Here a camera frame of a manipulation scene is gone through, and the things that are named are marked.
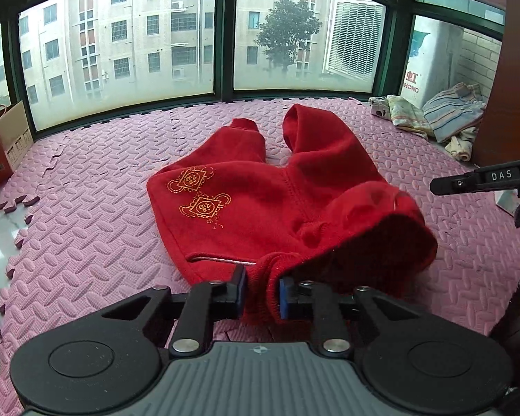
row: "pink foam mat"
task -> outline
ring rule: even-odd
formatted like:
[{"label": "pink foam mat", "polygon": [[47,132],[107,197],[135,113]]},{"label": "pink foam mat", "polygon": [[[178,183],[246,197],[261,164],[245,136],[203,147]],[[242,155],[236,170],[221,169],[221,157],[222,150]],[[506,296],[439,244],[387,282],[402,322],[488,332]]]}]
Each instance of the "pink foam mat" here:
[{"label": "pink foam mat", "polygon": [[[15,240],[9,288],[0,292],[0,414],[22,408],[9,361],[29,338],[154,284],[189,286],[156,228],[147,179],[189,154],[235,117],[253,119],[266,138],[267,161],[290,156],[281,132],[295,102],[335,112],[359,137],[383,176],[414,196],[439,240],[437,259],[413,285],[412,299],[487,334],[520,280],[520,229],[489,194],[435,197],[432,178],[466,169],[430,143],[370,116],[354,99],[276,99],[155,111],[95,124],[37,142],[2,193],[2,208],[29,208],[31,224]],[[218,323],[215,338],[270,341],[281,327]]]}]

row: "air conditioner unit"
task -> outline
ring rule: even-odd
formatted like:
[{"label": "air conditioner unit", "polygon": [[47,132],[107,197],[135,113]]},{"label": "air conditioner unit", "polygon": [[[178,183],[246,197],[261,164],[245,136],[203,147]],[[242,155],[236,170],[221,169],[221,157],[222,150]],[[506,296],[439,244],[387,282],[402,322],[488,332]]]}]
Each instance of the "air conditioner unit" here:
[{"label": "air conditioner unit", "polygon": [[385,8],[372,0],[333,0],[326,71],[366,81],[372,88]]}]

